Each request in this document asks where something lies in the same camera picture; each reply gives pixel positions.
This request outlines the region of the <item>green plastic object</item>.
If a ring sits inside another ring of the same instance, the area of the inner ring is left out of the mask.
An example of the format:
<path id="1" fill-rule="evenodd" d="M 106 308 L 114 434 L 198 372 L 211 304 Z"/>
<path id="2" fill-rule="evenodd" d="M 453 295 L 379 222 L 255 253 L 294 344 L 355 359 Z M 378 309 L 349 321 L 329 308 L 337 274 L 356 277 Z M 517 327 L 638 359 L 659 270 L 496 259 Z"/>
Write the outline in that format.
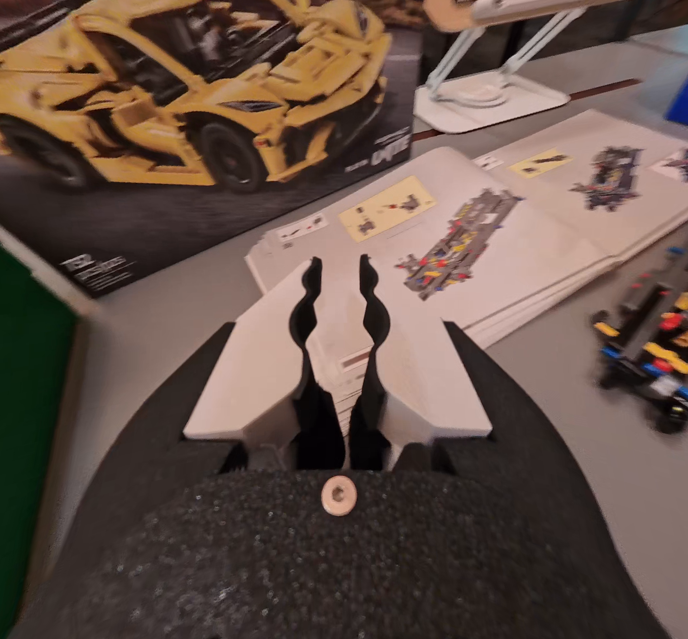
<path id="1" fill-rule="evenodd" d="M 77 315 L 1 250 L 1 637 L 23 596 Z"/>

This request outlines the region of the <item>multicoloured lego chassis assembly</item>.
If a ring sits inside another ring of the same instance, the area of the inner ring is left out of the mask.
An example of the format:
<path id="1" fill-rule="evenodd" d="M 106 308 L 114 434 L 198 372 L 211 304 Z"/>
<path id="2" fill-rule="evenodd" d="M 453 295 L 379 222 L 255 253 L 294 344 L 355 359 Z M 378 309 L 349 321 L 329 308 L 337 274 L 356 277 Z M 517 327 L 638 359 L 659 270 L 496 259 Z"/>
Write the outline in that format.
<path id="1" fill-rule="evenodd" d="M 687 431 L 687 244 L 670 247 L 659 267 L 640 273 L 614 313 L 591 325 L 601 341 L 598 386 L 623 389 L 654 409 L 655 428 Z"/>

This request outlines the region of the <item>lego instruction booklet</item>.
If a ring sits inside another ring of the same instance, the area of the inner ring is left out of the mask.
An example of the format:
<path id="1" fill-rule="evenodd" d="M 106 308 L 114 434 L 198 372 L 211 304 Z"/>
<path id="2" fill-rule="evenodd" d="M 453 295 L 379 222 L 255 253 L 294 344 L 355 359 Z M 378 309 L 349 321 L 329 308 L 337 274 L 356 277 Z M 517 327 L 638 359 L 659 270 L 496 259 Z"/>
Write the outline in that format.
<path id="1" fill-rule="evenodd" d="M 322 260 L 345 312 L 308 349 L 347 426 L 372 347 L 360 255 L 402 301 L 485 348 L 686 221 L 687 142 L 588 110 L 473 160 L 447 146 L 423 153 L 267 231 L 245 262 L 266 294 Z"/>

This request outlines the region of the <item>blue flat object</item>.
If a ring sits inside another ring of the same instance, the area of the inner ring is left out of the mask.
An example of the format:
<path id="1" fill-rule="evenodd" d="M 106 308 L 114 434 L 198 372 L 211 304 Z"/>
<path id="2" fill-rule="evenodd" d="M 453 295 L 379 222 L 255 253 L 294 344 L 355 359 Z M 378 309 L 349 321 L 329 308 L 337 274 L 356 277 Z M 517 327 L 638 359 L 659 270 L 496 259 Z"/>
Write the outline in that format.
<path id="1" fill-rule="evenodd" d="M 664 60 L 642 85 L 640 99 L 651 113 L 664 118 L 687 79 L 687 60 Z"/>

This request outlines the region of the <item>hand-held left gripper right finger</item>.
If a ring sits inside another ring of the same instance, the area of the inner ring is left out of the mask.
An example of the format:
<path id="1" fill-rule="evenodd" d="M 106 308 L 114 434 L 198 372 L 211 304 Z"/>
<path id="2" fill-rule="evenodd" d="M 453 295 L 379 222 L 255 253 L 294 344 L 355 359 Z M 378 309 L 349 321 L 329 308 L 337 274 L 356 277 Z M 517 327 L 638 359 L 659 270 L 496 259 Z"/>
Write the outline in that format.
<path id="1" fill-rule="evenodd" d="M 412 444 L 485 438 L 493 429 L 442 318 L 413 293 L 359 261 L 363 327 L 372 341 L 363 385 L 349 420 L 354 470 L 386 470 Z"/>

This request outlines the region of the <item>black lego set box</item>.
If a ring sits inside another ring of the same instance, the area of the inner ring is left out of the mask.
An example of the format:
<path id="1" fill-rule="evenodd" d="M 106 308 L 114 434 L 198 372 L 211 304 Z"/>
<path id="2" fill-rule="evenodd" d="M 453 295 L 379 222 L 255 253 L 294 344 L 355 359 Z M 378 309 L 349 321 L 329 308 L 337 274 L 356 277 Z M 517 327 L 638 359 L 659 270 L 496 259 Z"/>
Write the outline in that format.
<path id="1" fill-rule="evenodd" d="M 406 161 L 422 0 L 1 0 L 1 226 L 98 298 Z"/>

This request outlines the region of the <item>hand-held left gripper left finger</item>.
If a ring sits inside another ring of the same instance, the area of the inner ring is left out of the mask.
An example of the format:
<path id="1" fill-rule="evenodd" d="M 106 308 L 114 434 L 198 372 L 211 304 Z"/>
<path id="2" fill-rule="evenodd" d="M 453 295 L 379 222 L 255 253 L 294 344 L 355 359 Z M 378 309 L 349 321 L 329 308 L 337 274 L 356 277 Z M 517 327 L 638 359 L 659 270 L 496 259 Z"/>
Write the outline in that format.
<path id="1" fill-rule="evenodd" d="M 338 470 L 345 436 L 328 380 L 307 347 L 322 260 L 306 259 L 233 324 L 183 428 L 192 441 L 238 441 L 298 470 Z"/>

